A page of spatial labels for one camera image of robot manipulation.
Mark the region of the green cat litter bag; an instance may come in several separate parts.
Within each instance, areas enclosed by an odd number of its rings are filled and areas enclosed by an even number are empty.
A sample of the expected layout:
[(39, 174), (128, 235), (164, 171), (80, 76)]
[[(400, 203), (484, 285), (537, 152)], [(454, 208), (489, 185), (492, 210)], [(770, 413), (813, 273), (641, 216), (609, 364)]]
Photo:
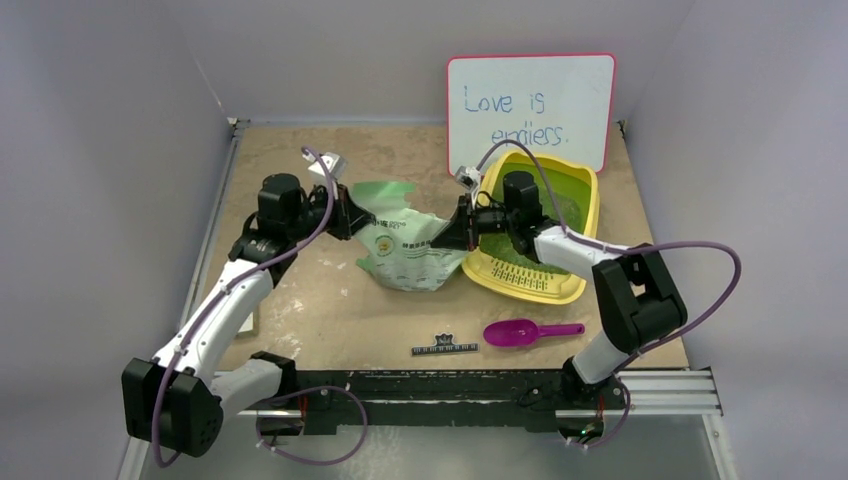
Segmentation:
[(357, 265), (384, 287), (431, 292), (441, 288), (468, 253), (430, 246), (447, 222), (413, 209), (407, 196), (415, 190), (415, 184), (397, 181), (353, 186), (351, 199), (375, 217), (354, 235), (367, 250)]

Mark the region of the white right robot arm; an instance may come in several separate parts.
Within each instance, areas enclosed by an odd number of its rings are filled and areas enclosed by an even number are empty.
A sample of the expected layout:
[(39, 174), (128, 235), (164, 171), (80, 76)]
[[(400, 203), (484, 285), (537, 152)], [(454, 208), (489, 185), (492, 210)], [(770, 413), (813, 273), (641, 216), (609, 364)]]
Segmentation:
[(501, 200), (480, 206), (481, 174), (460, 168), (455, 178), (466, 193), (431, 241), (437, 249), (472, 251), (483, 234), (503, 233), (519, 255), (557, 267), (593, 284), (601, 331), (563, 365), (561, 392), (576, 407), (596, 399), (601, 385), (646, 345), (687, 321), (687, 310), (661, 255), (651, 245), (634, 250), (598, 242), (545, 215), (534, 176), (508, 173)]

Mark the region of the yellow sifting litter tray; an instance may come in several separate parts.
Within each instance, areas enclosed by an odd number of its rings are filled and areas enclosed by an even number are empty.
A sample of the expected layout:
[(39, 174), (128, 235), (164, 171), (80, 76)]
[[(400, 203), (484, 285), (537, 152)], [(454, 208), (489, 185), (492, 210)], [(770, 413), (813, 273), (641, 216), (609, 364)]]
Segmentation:
[[(567, 173), (590, 185), (592, 192), (585, 230), (583, 232), (574, 231), (591, 238), (595, 237), (600, 210), (598, 181), (595, 172), (583, 165), (570, 163), (556, 157), (541, 156), (539, 160), (543, 169), (547, 167), (551, 170)], [(534, 165), (523, 151), (519, 149), (507, 151), (488, 168), (487, 178), (483, 181), (482, 186), (484, 192), (490, 194), (493, 191), (499, 172), (506, 163)], [(550, 274), (496, 260), (482, 253), (479, 247), (465, 257), (462, 262), (462, 270), (470, 280), (496, 293), (520, 300), (551, 305), (565, 305), (576, 301), (587, 285), (586, 280), (571, 273), (569, 275)]]

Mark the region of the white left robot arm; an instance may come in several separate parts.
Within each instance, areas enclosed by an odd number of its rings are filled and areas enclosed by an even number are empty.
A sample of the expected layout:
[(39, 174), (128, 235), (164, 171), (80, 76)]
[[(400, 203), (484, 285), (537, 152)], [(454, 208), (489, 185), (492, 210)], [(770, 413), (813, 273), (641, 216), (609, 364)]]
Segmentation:
[(225, 375), (216, 376), (215, 368), (301, 249), (324, 232), (349, 240), (374, 221), (333, 177), (311, 191), (291, 174), (264, 179), (258, 209), (244, 222), (216, 288), (151, 359), (134, 358), (122, 373), (127, 432), (149, 442), (159, 467), (172, 463), (164, 459), (164, 450), (204, 455), (226, 420), (263, 401), (284, 409), (297, 399), (305, 412), (309, 397), (330, 400), (339, 392), (359, 409), (361, 423), (368, 423), (363, 403), (349, 388), (300, 387), (292, 359), (260, 351)]

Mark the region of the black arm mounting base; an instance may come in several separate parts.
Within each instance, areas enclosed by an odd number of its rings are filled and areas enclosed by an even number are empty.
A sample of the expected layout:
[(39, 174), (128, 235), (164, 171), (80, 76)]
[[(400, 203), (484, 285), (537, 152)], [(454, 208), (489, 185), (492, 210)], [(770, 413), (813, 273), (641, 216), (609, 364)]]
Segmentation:
[(283, 369), (272, 409), (301, 414), (308, 435), (340, 426), (515, 427), (565, 438), (598, 438), (603, 416), (625, 405), (608, 379), (580, 387), (568, 369), (300, 370), (260, 351)]

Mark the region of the purple plastic litter scoop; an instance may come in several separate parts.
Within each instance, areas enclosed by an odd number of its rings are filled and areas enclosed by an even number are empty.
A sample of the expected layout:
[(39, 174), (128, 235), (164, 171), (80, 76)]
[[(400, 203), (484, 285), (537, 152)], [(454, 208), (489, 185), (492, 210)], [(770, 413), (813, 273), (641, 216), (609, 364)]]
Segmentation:
[(484, 340), (501, 348), (526, 347), (546, 337), (578, 336), (585, 333), (582, 323), (538, 325), (526, 318), (501, 320), (485, 327)]

